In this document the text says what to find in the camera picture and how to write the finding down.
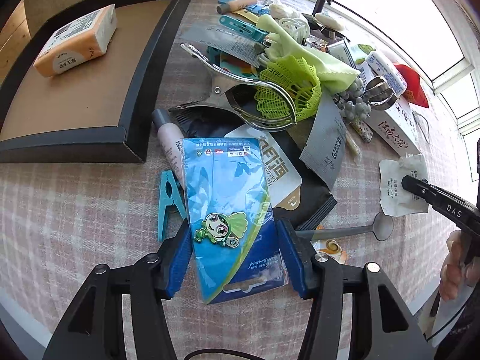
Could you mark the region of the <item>person's right hand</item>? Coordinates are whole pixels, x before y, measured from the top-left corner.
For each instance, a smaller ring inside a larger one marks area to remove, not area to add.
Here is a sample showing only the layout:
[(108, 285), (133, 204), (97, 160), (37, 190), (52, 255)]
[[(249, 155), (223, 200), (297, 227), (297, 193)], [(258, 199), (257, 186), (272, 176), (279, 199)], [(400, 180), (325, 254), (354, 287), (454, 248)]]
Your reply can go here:
[(448, 256), (442, 264), (440, 272), (439, 294), (445, 302), (457, 298), (461, 282), (469, 287), (474, 287), (479, 282), (479, 257), (475, 257), (465, 271), (461, 268), (463, 247), (461, 244), (461, 231), (456, 230), (447, 239)]

